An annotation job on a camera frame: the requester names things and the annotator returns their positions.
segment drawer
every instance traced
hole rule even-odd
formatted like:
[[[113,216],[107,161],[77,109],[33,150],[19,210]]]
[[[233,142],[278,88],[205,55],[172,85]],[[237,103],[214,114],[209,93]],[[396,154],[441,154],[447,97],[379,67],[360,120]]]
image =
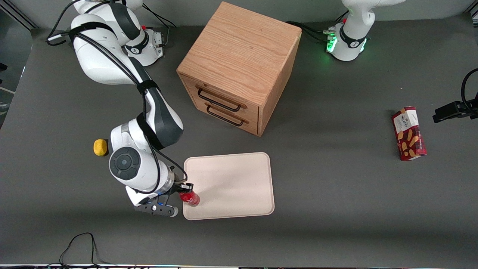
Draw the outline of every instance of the drawer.
[[[248,133],[257,135],[257,119],[242,119],[237,115],[208,102],[197,103],[197,109]]]
[[[257,122],[259,116],[258,106],[248,102],[238,101],[234,96],[228,96],[223,91],[193,78],[182,76],[182,79],[196,106],[208,102],[214,107],[222,108],[231,115]]]

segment green light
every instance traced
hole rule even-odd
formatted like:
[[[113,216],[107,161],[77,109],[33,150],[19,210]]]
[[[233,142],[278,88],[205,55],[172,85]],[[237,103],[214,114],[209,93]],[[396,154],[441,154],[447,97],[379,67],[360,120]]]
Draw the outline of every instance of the green light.
[[[327,51],[333,52],[336,44],[337,44],[337,37],[334,36],[334,38],[330,40],[329,44],[327,45]]]
[[[365,40],[363,41],[363,45],[362,45],[362,48],[360,49],[360,52],[363,51],[363,49],[365,48],[365,43],[367,42],[367,39],[365,38]]]

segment red snack box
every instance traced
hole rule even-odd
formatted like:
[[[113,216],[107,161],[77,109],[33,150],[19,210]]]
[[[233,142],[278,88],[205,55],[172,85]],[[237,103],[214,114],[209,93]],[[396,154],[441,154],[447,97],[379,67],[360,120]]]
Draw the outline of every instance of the red snack box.
[[[397,137],[400,160],[411,161],[426,155],[416,109],[407,106],[395,113],[391,119]]]

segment white wall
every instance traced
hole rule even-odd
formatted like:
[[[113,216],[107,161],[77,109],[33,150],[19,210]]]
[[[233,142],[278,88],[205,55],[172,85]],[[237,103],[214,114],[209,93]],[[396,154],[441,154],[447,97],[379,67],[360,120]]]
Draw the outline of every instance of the white wall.
[[[11,0],[42,28],[51,28],[61,10],[71,0]],[[144,0],[156,13],[177,25],[205,25],[221,0]],[[243,8],[281,21],[322,22],[334,20],[346,9],[340,0],[228,0]],[[405,3],[377,8],[378,20],[437,19],[463,12],[473,0],[407,0]],[[160,24],[144,9],[135,12],[142,24]],[[65,14],[59,29],[66,29],[77,15],[73,7]]]

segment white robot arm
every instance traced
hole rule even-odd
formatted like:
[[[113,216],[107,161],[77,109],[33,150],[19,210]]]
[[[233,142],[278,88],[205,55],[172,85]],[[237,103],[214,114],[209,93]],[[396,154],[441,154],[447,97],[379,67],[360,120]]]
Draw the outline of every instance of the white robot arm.
[[[102,84],[138,85],[151,108],[146,117],[142,113],[111,131],[111,174],[126,185],[136,210],[176,215],[177,208],[166,205],[168,195],[174,191],[192,191],[192,184],[183,184],[183,180],[156,158],[154,150],[179,140],[184,129],[181,119],[139,61],[123,53],[116,33],[105,20],[94,14],[82,14],[73,19],[71,28],[70,37],[85,74]],[[129,70],[129,75],[119,66]]]
[[[143,0],[82,0],[74,3],[80,14],[94,14],[101,17],[113,29],[120,46],[128,56],[137,59],[141,65],[152,65],[163,56],[163,36],[151,29],[143,28],[133,13],[143,5]]]
[[[342,61],[351,61],[363,51],[366,36],[375,22],[376,7],[392,6],[405,0],[342,0],[349,15],[345,23],[329,27],[330,36],[327,52]]]

